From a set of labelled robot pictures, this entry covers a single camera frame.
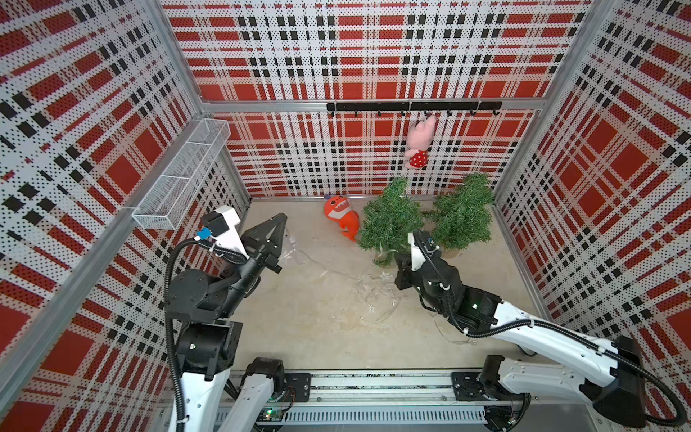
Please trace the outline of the green christmas tree wooden base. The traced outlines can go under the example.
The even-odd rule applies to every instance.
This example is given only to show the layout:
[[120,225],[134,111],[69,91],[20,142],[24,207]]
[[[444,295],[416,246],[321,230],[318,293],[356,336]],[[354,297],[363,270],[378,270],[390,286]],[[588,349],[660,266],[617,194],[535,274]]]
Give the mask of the green christmas tree wooden base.
[[374,252],[374,264],[387,267],[410,253],[408,234],[424,226],[421,205],[406,194],[408,181],[397,177],[363,209],[358,246]]

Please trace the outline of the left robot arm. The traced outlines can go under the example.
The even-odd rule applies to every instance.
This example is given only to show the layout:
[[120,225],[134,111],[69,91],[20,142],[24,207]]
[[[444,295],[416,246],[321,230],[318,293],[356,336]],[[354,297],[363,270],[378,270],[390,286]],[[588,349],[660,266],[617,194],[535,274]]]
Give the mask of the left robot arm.
[[[211,431],[229,388],[242,323],[232,319],[268,269],[276,274],[288,218],[279,213],[243,234],[236,210],[222,206],[203,217],[203,228],[178,243],[164,273],[167,365],[174,408],[171,431]],[[228,264],[226,275],[190,268],[176,273],[178,257],[198,247]]]

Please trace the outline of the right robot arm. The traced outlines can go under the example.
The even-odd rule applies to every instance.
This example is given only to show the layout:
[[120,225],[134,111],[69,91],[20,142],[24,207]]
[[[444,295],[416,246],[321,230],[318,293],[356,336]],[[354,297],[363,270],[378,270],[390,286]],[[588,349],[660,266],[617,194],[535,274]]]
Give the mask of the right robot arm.
[[458,270],[437,254],[399,254],[395,262],[397,288],[414,289],[424,309],[443,316],[467,338],[497,338],[556,363],[547,368],[488,356],[480,382],[492,398],[551,393],[584,401],[628,428],[687,423],[683,402],[644,368],[635,340],[595,338],[542,320],[498,295],[464,284]]

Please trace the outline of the red plush monster toy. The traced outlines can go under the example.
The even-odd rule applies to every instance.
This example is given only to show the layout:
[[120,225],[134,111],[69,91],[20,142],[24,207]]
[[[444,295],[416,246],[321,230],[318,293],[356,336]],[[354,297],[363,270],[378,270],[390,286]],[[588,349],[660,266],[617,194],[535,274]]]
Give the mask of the red plush monster toy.
[[360,218],[345,196],[326,196],[324,215],[338,224],[344,237],[356,242],[356,235],[360,229]]

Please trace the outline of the pink plush pig toy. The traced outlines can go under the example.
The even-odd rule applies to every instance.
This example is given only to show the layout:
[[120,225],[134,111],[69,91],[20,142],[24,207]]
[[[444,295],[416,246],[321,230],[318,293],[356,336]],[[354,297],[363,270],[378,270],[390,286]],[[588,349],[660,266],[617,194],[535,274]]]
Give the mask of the pink plush pig toy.
[[437,117],[430,117],[416,123],[408,131],[404,166],[408,169],[423,169],[428,164],[428,151],[435,135]]

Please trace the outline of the green circuit board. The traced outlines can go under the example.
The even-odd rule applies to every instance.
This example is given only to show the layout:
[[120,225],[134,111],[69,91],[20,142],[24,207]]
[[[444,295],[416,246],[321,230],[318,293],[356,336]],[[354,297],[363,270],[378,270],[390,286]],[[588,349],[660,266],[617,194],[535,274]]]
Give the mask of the green circuit board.
[[257,423],[259,424],[274,424],[282,423],[284,421],[284,411],[277,408],[265,408],[259,412],[257,416]]

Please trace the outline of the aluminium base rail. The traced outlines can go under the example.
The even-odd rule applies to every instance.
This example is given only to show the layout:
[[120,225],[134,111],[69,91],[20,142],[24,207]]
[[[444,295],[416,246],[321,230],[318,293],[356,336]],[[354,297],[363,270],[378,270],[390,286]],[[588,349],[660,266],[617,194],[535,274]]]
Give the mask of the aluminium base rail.
[[[495,399],[478,369],[230,372],[211,431],[613,431],[584,401]],[[259,424],[262,409],[284,421]]]

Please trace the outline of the black hook rail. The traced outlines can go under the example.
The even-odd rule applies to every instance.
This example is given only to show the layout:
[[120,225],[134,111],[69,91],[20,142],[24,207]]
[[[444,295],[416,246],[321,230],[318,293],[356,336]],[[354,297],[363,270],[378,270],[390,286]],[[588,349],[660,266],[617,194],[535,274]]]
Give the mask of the black hook rail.
[[498,113],[502,101],[405,101],[405,102],[330,102],[326,104],[328,113],[412,113],[412,112],[468,112],[479,111]]

